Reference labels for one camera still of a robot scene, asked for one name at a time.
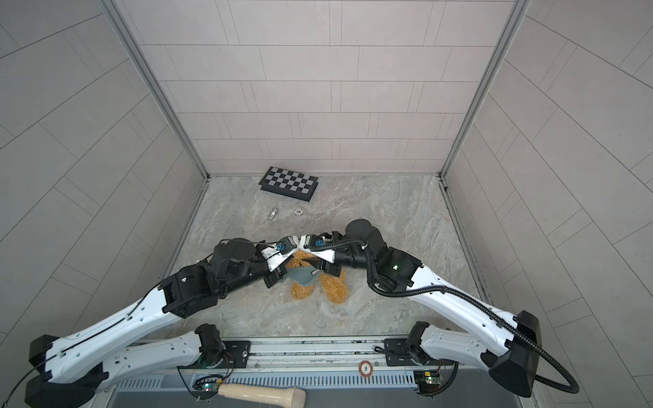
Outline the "grey-green teddy sweater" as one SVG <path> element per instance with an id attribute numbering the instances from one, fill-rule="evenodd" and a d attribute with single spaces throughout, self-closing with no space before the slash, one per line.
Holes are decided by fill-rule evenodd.
<path id="1" fill-rule="evenodd" d="M 310 287 L 318 280 L 319 275 L 321 270 L 313 266 L 299 266 L 287 270 L 288 278 L 301 287 Z"/>

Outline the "tan teddy bear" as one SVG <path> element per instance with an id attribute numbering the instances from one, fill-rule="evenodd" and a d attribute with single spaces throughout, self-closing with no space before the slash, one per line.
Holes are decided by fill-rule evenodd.
<path id="1" fill-rule="evenodd" d="M 300 251 L 292 255 L 292 258 L 290 258 L 290 261 L 286 264 L 287 269 L 299 266 L 313 266 L 311 263 L 303 262 L 300 255 Z M 345 270 L 341 272 L 340 277 L 328 275 L 322 271 L 318 280 L 310 287 L 301 287 L 299 284 L 291 280 L 291 296 L 295 300 L 307 299 L 316 290 L 316 286 L 319 285 L 331 303 L 343 304 L 350 295 L 349 288 L 345 282 L 345 277 Z"/>

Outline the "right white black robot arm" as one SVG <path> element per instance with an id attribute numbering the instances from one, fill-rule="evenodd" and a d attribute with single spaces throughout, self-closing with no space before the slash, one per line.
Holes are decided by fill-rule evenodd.
<path id="1" fill-rule="evenodd" d="M 433 309 L 462 328 L 470 338 L 448 340 L 442 329 L 416 324 L 408 354 L 427 359 L 455 360 L 488 371 L 504 389 L 532 396 L 540 356 L 529 346 L 541 345 L 539 320 L 523 310 L 511 314 L 479 301 L 450 284 L 421 260 L 388 246 L 378 228 L 365 219 L 349 223 L 344 234 L 306 236 L 301 247 L 330 264 L 367 272 L 367 285 L 388 298 L 409 298 Z"/>

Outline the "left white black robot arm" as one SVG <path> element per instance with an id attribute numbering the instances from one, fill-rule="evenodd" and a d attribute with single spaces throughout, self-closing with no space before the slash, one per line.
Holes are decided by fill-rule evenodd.
<path id="1" fill-rule="evenodd" d="M 292 237 L 279 242 L 224 240 L 211 255 L 154 285 L 140 300 L 64 338 L 32 341 L 29 361 L 38 372 L 26 385 L 30 407 L 80 407 L 113 384 L 160 368 L 233 367 L 219 329 L 201 324 L 176 338 L 136 345 L 165 326 L 215 306 L 258 280 L 269 286 L 296 253 Z"/>

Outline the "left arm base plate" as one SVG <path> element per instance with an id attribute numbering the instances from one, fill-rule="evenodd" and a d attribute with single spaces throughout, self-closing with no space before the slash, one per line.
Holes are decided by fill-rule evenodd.
<path id="1" fill-rule="evenodd" d="M 210 357 L 209 363 L 203 363 L 206 370 L 244 369 L 248 365 L 252 343 L 248 340 L 231 340 L 224 342 L 224 351 L 218 357 Z"/>

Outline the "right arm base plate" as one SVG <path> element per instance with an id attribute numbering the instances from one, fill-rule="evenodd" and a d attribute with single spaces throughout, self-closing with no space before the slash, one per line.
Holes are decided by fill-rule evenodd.
<path id="1" fill-rule="evenodd" d="M 420 367 L 409 354 L 407 338 L 386 338 L 383 349 L 388 367 Z"/>

